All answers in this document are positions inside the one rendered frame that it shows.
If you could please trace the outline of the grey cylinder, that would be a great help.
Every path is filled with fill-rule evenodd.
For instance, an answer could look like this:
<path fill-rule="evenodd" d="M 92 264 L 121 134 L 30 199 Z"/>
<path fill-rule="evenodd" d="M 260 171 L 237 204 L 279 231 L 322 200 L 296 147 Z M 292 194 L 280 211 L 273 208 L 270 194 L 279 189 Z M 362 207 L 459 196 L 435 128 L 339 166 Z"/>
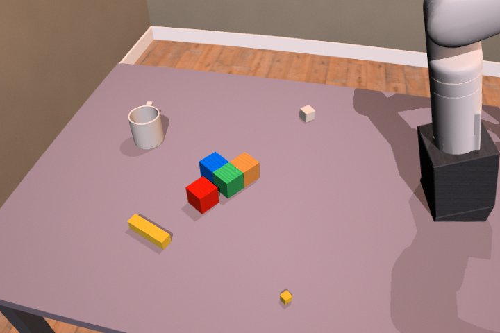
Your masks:
<path fill-rule="evenodd" d="M 128 120 L 133 140 L 138 148 L 152 149 L 162 144 L 164 134 L 160 113 L 153 107 L 152 101 L 147 101 L 146 105 L 131 110 Z"/>

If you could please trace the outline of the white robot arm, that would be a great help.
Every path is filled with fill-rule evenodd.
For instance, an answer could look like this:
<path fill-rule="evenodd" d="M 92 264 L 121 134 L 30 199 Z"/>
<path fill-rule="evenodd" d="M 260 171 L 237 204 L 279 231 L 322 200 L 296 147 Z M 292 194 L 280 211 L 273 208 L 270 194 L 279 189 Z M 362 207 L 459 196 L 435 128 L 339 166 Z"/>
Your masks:
<path fill-rule="evenodd" d="M 433 142 L 442 152 L 480 150 L 481 40 L 500 34 L 500 0 L 424 0 Z"/>

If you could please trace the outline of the green cube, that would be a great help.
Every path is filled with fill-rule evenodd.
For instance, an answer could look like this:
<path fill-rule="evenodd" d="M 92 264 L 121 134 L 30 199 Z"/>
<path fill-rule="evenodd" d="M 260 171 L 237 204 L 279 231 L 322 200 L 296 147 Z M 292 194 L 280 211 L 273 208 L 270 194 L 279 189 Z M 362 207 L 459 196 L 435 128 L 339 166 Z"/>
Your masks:
<path fill-rule="evenodd" d="M 230 162 L 220 167 L 213 173 L 213 182 L 218 191 L 230 198 L 244 189 L 244 173 Z"/>

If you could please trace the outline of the blue cube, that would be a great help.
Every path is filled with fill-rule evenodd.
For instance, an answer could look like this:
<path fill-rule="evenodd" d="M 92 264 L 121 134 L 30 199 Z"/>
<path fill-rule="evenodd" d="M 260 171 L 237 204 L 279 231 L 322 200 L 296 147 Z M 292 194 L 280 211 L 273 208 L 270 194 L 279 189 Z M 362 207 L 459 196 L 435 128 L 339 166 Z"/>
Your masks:
<path fill-rule="evenodd" d="M 211 183 L 213 182 L 213 172 L 219 169 L 220 167 L 227 164 L 229 161 L 224 159 L 221 155 L 214 152 L 209 156 L 205 157 L 201 161 L 199 161 L 201 177 L 205 177 Z"/>

